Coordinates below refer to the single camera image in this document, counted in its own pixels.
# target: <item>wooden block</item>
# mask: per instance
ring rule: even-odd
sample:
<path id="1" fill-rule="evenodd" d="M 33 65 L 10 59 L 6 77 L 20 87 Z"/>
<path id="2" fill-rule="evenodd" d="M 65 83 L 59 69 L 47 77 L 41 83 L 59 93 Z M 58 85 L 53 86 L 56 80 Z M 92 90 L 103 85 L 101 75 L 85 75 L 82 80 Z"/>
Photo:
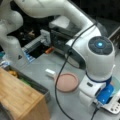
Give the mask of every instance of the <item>wooden block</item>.
<path id="1" fill-rule="evenodd" d="M 14 120 L 49 120 L 44 95 L 0 68 L 0 102 Z"/>

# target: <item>black cable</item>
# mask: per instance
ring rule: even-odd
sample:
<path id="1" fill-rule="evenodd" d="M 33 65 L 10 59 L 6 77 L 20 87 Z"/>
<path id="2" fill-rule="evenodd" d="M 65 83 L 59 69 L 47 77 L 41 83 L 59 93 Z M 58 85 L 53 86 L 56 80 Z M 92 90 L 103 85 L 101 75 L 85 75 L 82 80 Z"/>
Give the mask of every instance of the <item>black cable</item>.
<path id="1" fill-rule="evenodd" d="M 98 112 L 98 110 L 99 110 L 99 108 L 95 108 L 95 111 L 93 112 L 93 115 L 92 115 L 92 118 L 91 118 L 91 120 L 93 120 L 93 118 L 94 118 L 94 116 L 95 116 L 95 114 Z"/>
<path id="2" fill-rule="evenodd" d="M 63 108 L 61 107 L 60 102 L 59 102 L 59 100 L 58 100 L 58 96 L 57 96 L 57 83 L 58 83 L 60 74 L 61 74 L 62 70 L 64 69 L 64 67 L 65 67 L 65 65 L 66 65 L 66 63 L 67 63 L 67 61 L 68 61 L 68 58 L 69 58 L 69 56 L 70 56 L 70 54 L 71 54 L 70 51 L 71 51 L 73 45 L 75 44 L 75 42 L 77 41 L 77 39 L 78 39 L 80 36 L 82 36 L 82 34 L 84 34 L 86 31 L 88 31 L 90 28 L 92 28 L 92 27 L 95 26 L 95 25 L 97 26 L 97 21 L 96 21 L 93 25 L 91 25 L 89 28 L 87 28 L 86 30 L 84 30 L 82 33 L 80 33 L 80 35 L 78 35 L 78 36 L 75 38 L 75 40 L 73 41 L 72 45 L 70 46 L 70 48 L 69 48 L 68 51 L 67 51 L 68 55 L 67 55 L 67 57 L 66 57 L 66 59 L 65 59 L 65 62 L 64 62 L 63 66 L 62 66 L 62 68 L 61 68 L 61 70 L 60 70 L 60 72 L 59 72 L 59 74 L 58 74 L 58 76 L 57 76 L 57 79 L 56 79 L 56 83 L 55 83 L 55 98 L 56 98 L 56 102 L 57 102 L 60 110 L 63 112 L 63 114 L 64 114 L 66 117 L 68 117 L 70 120 L 74 120 L 74 119 L 71 118 L 71 117 L 63 110 Z"/>

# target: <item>cable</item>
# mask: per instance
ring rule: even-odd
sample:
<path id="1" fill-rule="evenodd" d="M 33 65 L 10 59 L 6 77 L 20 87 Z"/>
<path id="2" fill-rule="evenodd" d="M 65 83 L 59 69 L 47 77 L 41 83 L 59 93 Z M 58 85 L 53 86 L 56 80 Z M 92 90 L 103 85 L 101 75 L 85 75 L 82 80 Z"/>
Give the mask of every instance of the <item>cable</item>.
<path id="1" fill-rule="evenodd" d="M 98 107 L 96 107 L 95 108 L 95 111 L 93 112 L 93 115 L 92 115 L 92 118 L 91 118 L 91 120 L 93 120 L 93 118 L 94 118 L 94 116 L 95 116 L 95 114 L 97 113 L 97 111 L 99 110 L 99 108 Z"/>
<path id="2" fill-rule="evenodd" d="M 72 117 L 70 117 L 70 116 L 63 110 L 63 108 L 61 107 L 60 102 L 59 102 L 59 100 L 58 100 L 58 96 L 57 96 L 57 83 L 58 83 L 60 74 L 61 74 L 62 70 L 64 69 L 64 67 L 65 67 L 65 65 L 66 65 L 66 63 L 67 63 L 67 61 L 68 61 L 68 58 L 69 58 L 69 56 L 70 56 L 70 54 L 71 54 L 70 51 L 71 51 L 73 45 L 75 44 L 76 40 L 77 40 L 80 36 L 82 36 L 82 34 L 84 34 L 86 31 L 88 31 L 90 28 L 92 28 L 92 27 L 95 26 L 95 25 L 97 26 L 97 21 L 96 21 L 93 25 L 91 25 L 89 28 L 87 28 L 86 30 L 84 30 L 83 32 L 81 32 L 80 35 L 78 35 L 78 36 L 75 38 L 75 40 L 73 41 L 72 45 L 70 46 L 70 48 L 69 48 L 68 51 L 67 51 L 68 55 L 67 55 L 67 57 L 66 57 L 66 59 L 65 59 L 65 62 L 64 62 L 63 66 L 62 66 L 62 68 L 61 68 L 61 70 L 60 70 L 60 72 L 59 72 L 59 74 L 58 74 L 58 76 L 57 76 L 57 79 L 56 79 L 56 83 L 55 83 L 55 98 L 56 98 L 56 102 L 57 102 L 60 110 L 63 112 L 63 114 L 64 114 L 66 117 L 68 117 L 70 120 L 74 120 L 74 119 L 73 119 Z"/>

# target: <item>blue device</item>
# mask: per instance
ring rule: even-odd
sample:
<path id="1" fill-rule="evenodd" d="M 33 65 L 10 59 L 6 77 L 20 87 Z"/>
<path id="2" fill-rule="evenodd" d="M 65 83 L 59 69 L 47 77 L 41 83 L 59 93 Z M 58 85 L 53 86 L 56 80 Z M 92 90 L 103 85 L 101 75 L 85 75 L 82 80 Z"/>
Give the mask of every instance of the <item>blue device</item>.
<path id="1" fill-rule="evenodd" d="M 102 103 L 102 105 L 106 104 L 111 97 L 113 91 L 114 87 L 111 84 L 107 85 L 97 96 L 97 100 Z"/>

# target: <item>gray table surface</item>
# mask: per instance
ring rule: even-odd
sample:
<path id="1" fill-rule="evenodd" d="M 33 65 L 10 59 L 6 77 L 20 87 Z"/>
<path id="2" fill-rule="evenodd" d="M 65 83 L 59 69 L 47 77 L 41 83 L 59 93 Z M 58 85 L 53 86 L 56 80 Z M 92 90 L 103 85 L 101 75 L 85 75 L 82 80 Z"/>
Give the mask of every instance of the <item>gray table surface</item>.
<path id="1" fill-rule="evenodd" d="M 120 80 L 120 53 L 116 56 L 113 76 Z M 42 84 L 49 89 L 51 94 L 51 101 L 48 103 L 48 108 L 51 115 L 51 120 L 69 120 L 59 109 L 54 93 L 54 81 L 52 78 L 46 75 L 45 70 L 51 69 L 57 73 L 60 71 L 64 63 L 64 57 L 62 55 L 56 54 L 55 52 L 46 55 L 43 54 L 31 64 L 25 66 L 21 72 L 31 77 L 36 82 Z M 85 75 L 85 71 L 77 69 L 66 64 L 63 72 L 72 72 L 75 73 L 79 81 L 81 81 Z M 63 109 L 72 117 L 74 120 L 90 120 L 93 110 L 93 107 L 86 108 L 84 107 L 79 99 L 79 89 L 76 89 L 71 93 L 62 93 L 58 91 L 58 97 L 61 106 Z M 120 114 L 112 115 L 105 110 L 100 110 L 94 117 L 94 120 L 119 120 Z"/>

